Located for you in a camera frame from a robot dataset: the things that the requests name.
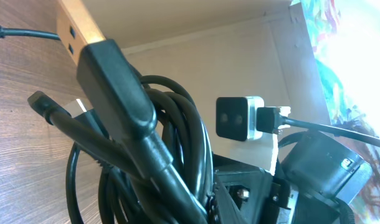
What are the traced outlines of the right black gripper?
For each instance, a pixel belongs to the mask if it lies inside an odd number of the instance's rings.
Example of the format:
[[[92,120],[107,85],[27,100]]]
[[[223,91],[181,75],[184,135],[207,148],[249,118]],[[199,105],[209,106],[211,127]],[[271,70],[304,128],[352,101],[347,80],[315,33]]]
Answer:
[[[298,189],[266,170],[213,155],[212,222],[295,222]]]

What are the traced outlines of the black USB cable long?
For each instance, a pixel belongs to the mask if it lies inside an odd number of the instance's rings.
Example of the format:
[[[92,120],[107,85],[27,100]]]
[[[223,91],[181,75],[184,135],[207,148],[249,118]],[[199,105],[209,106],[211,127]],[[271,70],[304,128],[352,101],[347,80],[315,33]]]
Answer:
[[[68,111],[44,92],[33,93],[28,97],[27,102],[37,114],[73,139],[76,145],[87,154],[119,168],[137,180],[142,179],[134,163],[124,154],[123,148],[119,144],[73,119]]]

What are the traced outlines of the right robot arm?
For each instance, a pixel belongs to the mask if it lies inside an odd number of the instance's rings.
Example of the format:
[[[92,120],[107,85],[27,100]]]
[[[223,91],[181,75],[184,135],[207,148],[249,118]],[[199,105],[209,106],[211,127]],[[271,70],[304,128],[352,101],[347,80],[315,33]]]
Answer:
[[[349,206],[373,170],[359,154],[318,131],[290,134],[277,171],[214,156],[209,223],[354,223]]]

